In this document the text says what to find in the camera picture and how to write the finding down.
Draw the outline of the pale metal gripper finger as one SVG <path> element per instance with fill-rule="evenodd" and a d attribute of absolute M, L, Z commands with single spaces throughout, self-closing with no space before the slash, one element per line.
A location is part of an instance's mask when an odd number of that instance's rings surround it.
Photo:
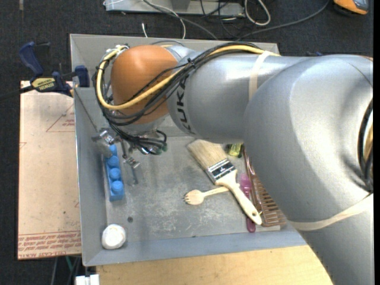
<path fill-rule="evenodd" d="M 110 158 L 113 156 L 112 145 L 114 145 L 115 139 L 108 130 L 97 132 L 91 136 L 91 140 L 104 157 Z"/>
<path fill-rule="evenodd" d="M 133 157 L 124 158 L 123 165 L 126 171 L 126 182 L 129 186 L 138 185 L 140 181 L 140 163 Z"/>

